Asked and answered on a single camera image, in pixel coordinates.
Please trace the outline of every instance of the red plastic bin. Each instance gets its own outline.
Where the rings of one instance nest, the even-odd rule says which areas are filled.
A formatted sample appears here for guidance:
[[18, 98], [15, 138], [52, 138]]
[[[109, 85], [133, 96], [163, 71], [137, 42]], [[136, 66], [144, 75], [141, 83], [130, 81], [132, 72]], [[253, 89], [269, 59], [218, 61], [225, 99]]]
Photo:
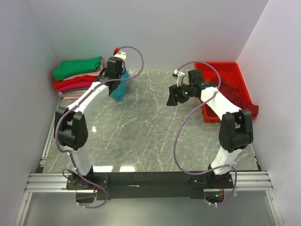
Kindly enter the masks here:
[[[207, 62], [207, 63], [210, 64], [218, 71], [221, 78], [227, 80], [227, 82], [231, 86], [238, 88], [238, 92], [241, 94], [242, 101], [244, 102], [244, 104], [248, 105], [249, 103], [252, 102], [237, 63], [235, 62]], [[213, 77], [217, 76], [216, 73], [207, 65], [204, 65], [202, 63], [195, 63], [194, 66], [196, 69], [202, 70], [205, 81], [211, 81]], [[207, 115], [208, 108], [210, 108], [208, 105], [202, 107], [204, 121], [211, 122], [211, 123], [221, 122], [219, 117]]]

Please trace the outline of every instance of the marble table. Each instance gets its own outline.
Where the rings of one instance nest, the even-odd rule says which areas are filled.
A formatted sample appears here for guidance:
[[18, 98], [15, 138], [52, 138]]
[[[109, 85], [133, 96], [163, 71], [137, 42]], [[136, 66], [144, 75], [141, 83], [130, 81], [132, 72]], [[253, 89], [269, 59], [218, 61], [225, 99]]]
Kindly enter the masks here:
[[[166, 106], [168, 87], [176, 80], [172, 70], [144, 70], [127, 83], [125, 98], [110, 97], [99, 103], [89, 117], [85, 145], [95, 171], [178, 171], [173, 159], [173, 144], [185, 116], [200, 101], [191, 98], [177, 107]], [[71, 100], [62, 100], [67, 106]], [[177, 158], [184, 169], [206, 170], [220, 147], [219, 123], [204, 123], [202, 111], [195, 112], [183, 128], [177, 145]], [[44, 173], [59, 173], [71, 168], [66, 154], [59, 153], [50, 141]], [[257, 170], [249, 145], [235, 161], [237, 170]]]

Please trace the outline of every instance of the teal cloth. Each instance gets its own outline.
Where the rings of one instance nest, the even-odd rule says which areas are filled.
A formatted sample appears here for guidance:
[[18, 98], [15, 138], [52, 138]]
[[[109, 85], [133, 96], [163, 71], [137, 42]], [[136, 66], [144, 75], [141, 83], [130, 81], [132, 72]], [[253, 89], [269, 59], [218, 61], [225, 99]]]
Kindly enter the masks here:
[[63, 60], [52, 75], [57, 81], [62, 81], [77, 74], [95, 72], [101, 65], [101, 59], [100, 56], [86, 60]]
[[[126, 71], [124, 75], [121, 76], [122, 79], [128, 79], [130, 74]], [[110, 97], [115, 100], [123, 101], [124, 93], [126, 91], [126, 83], [127, 81], [122, 81], [118, 87], [110, 94]]]

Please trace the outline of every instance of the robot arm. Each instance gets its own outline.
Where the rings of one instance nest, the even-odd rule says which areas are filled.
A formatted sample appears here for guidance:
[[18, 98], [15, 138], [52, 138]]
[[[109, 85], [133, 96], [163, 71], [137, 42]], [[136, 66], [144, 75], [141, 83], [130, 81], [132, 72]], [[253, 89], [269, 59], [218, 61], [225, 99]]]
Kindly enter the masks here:
[[103, 99], [108, 97], [120, 84], [120, 81], [112, 81], [99, 86], [104, 80], [121, 78], [124, 70], [122, 64], [125, 59], [126, 53], [122, 51], [119, 51], [117, 54], [110, 57], [107, 62], [107, 68], [100, 72], [91, 87], [74, 103], [70, 104], [66, 108], [58, 107], [55, 112], [56, 129], [59, 119], [69, 109], [73, 109], [73, 111], [67, 115], [60, 125], [58, 140], [60, 145], [64, 146], [65, 150], [72, 152], [72, 156], [78, 170], [87, 178], [90, 175], [93, 175], [93, 167], [91, 166], [83, 148], [88, 138], [88, 129], [85, 117], [89, 116], [92, 110]]
[[[249, 110], [241, 110], [232, 104], [211, 82], [205, 82], [200, 69], [188, 71], [189, 84], [183, 83], [184, 73], [175, 71], [173, 74], [177, 83], [169, 87], [168, 106], [177, 106], [185, 103], [190, 97], [197, 97], [207, 103], [218, 115], [221, 122], [219, 141], [221, 147], [215, 160], [209, 165], [209, 169], [221, 165], [231, 165], [237, 155], [253, 141], [252, 114]], [[215, 175], [226, 175], [230, 167], [214, 170]]]

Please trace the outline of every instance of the purple cable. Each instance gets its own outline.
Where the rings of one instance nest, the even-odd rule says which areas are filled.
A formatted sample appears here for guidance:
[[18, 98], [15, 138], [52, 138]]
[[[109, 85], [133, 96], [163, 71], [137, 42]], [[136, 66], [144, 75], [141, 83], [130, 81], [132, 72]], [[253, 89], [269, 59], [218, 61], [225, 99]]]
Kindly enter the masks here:
[[[138, 52], [138, 54], [140, 55], [141, 57], [141, 62], [142, 62], [142, 65], [141, 65], [141, 68], [139, 70], [139, 72], [133, 76], [133, 77], [130, 77], [130, 78], [127, 78], [127, 79], [110, 79], [110, 80], [106, 80], [106, 81], [103, 81], [101, 82], [100, 84], [98, 84], [97, 86], [95, 86], [95, 89], [97, 89], [98, 87], [106, 84], [107, 82], [110, 82], [110, 81], [127, 81], [127, 80], [131, 80], [131, 79], [134, 79], [136, 78], [143, 70], [143, 67], [144, 67], [144, 59], [143, 59], [143, 56], [141, 54], [141, 52], [135, 48], [135, 47], [132, 47], [132, 46], [122, 46], [122, 47], [119, 47], [119, 49], [122, 49], [122, 48], [132, 48], [134, 50], [136, 50]], [[95, 209], [95, 208], [98, 208], [98, 207], [101, 207], [103, 206], [107, 201], [108, 201], [108, 198], [109, 198], [109, 194], [108, 192], [100, 185], [96, 184], [96, 183], [93, 183], [92, 181], [89, 181], [87, 180], [86, 178], [84, 178], [84, 176], [81, 174], [81, 172], [77, 169], [77, 166], [76, 166], [76, 163], [74, 161], [74, 158], [72, 156], [72, 152], [71, 151], [68, 151], [68, 150], [63, 150], [61, 147], [60, 147], [60, 142], [58, 141], [58, 133], [59, 133], [59, 128], [63, 122], [63, 120], [66, 118], [66, 116], [72, 112], [75, 108], [77, 108], [79, 105], [81, 105], [81, 103], [83, 103], [92, 93], [94, 92], [94, 90], [91, 90], [89, 91], [78, 103], [78, 105], [74, 106], [73, 108], [69, 109], [65, 114], [62, 115], [62, 117], [60, 118], [60, 120], [58, 121], [57, 125], [56, 125], [56, 130], [55, 130], [55, 144], [56, 144], [56, 147], [57, 149], [62, 152], [62, 153], [69, 153], [70, 154], [70, 160], [72, 162], [72, 165], [73, 167], [76, 169], [76, 172], [78, 174], [78, 176], [85, 182], [93, 185], [93, 186], [96, 186], [97, 188], [101, 189], [102, 191], [104, 191], [105, 193], [105, 200], [97, 205], [97, 206], [85, 206], [83, 204], [79, 204], [80, 206], [84, 207], [84, 208], [88, 208], [88, 209]]]
[[[192, 64], [192, 63], [202, 63], [202, 64], [207, 65], [207, 66], [209, 66], [210, 68], [212, 68], [212, 69], [214, 70], [214, 72], [216, 73], [217, 77], [218, 77], [219, 82], [218, 82], [217, 88], [219, 89], [219, 87], [221, 86], [221, 76], [220, 76], [220, 74], [218, 73], [218, 71], [217, 71], [214, 67], [212, 67], [211, 65], [209, 65], [209, 64], [207, 64], [207, 63], [205, 63], [205, 62], [195, 62], [195, 61], [192, 61], [192, 62], [186, 63], [186, 64], [182, 65], [181, 67], [179, 67], [178, 71], [181, 70], [184, 66], [186, 66], [186, 65], [188, 65], [188, 64]], [[224, 203], [225, 203], [225, 202], [233, 195], [233, 193], [234, 193], [234, 190], [235, 190], [235, 187], [236, 187], [236, 182], [237, 182], [237, 171], [236, 171], [236, 169], [235, 169], [233, 166], [227, 164], [227, 165], [221, 165], [221, 166], [218, 166], [218, 167], [214, 167], [214, 168], [212, 168], [212, 169], [209, 169], [209, 170], [206, 170], [206, 171], [203, 171], [203, 172], [198, 172], [198, 173], [189, 172], [189, 171], [184, 170], [184, 169], [180, 166], [180, 164], [179, 164], [179, 162], [178, 162], [178, 160], [177, 160], [177, 157], [176, 157], [176, 151], [175, 151], [176, 145], [177, 145], [177, 141], [178, 141], [178, 138], [179, 138], [179, 135], [180, 135], [180, 132], [181, 132], [181, 130], [183, 129], [183, 127], [184, 127], [186, 121], [189, 119], [189, 117], [190, 117], [197, 109], [199, 109], [199, 108], [202, 107], [203, 105], [207, 104], [207, 103], [208, 103], [209, 101], [211, 101], [215, 96], [216, 96], [216, 93], [214, 93], [213, 96], [212, 96], [211, 98], [209, 98], [208, 100], [206, 100], [205, 102], [201, 103], [201, 104], [198, 105], [196, 108], [194, 108], [194, 109], [186, 116], [186, 118], [185, 118], [184, 121], [182, 122], [182, 124], [181, 124], [181, 126], [180, 126], [180, 128], [179, 128], [179, 130], [178, 130], [178, 132], [177, 132], [177, 134], [176, 134], [176, 136], [175, 136], [175, 140], [174, 140], [174, 148], [173, 148], [173, 155], [174, 155], [174, 161], [175, 161], [175, 164], [177, 165], [177, 167], [178, 167], [182, 172], [184, 172], [184, 173], [186, 173], [186, 174], [188, 174], [188, 175], [193, 175], [193, 176], [204, 175], [204, 174], [206, 174], [206, 173], [212, 172], [213, 170], [217, 170], [217, 169], [223, 168], [223, 167], [231, 167], [231, 168], [234, 170], [234, 172], [235, 172], [235, 180], [234, 180], [234, 186], [233, 186], [233, 189], [232, 189], [230, 195], [229, 195], [226, 199], [224, 199], [224, 201], [222, 201], [221, 203], [217, 204], [217, 205], [221, 205], [221, 204], [224, 204]]]

